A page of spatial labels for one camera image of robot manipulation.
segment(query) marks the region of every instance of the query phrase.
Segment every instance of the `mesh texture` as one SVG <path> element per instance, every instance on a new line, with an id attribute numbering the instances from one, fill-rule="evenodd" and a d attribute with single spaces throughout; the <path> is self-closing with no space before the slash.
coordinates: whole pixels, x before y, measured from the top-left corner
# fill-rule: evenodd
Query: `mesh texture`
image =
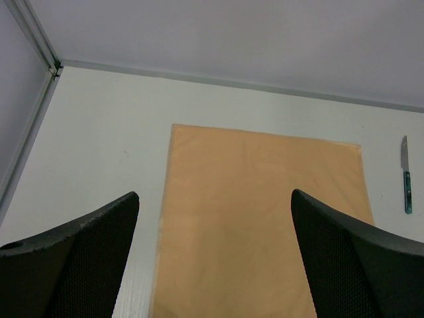
<path id="1" fill-rule="evenodd" d="M 308 202 L 292 211 L 318 318 L 380 317 L 347 234 Z"/>
<path id="2" fill-rule="evenodd" d="M 138 214 L 128 204 L 138 201 L 119 204 L 79 232 L 45 317 L 112 316 Z"/>

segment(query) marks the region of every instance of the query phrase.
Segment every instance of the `orange paper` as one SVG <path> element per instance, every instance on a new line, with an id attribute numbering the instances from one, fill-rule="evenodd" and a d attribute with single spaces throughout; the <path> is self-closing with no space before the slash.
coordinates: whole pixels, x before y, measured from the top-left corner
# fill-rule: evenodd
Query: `orange paper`
<path id="1" fill-rule="evenodd" d="M 358 145 L 174 126 L 152 316 L 316 317 L 295 188 L 373 224 Z"/>

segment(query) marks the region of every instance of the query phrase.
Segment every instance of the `knife handle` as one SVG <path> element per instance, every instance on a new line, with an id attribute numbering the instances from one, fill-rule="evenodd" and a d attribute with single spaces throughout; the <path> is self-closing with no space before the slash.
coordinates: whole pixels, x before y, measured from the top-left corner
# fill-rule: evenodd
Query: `knife handle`
<path id="1" fill-rule="evenodd" d="M 405 212 L 412 213 L 412 193 L 411 193 L 411 174 L 409 171 L 403 171 L 403 189 L 405 191 Z"/>

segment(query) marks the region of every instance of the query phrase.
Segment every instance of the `white table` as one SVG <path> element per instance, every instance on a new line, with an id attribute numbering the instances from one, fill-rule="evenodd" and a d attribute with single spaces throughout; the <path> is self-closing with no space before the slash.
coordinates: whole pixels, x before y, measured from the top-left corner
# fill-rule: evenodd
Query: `white table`
<path id="1" fill-rule="evenodd" d="M 376 225 L 424 242 L 424 114 L 67 67 L 0 228 L 0 244 L 136 191 L 140 217 L 114 316 L 145 317 L 172 123 L 360 144 Z M 412 215 L 403 212 L 405 134 Z"/>

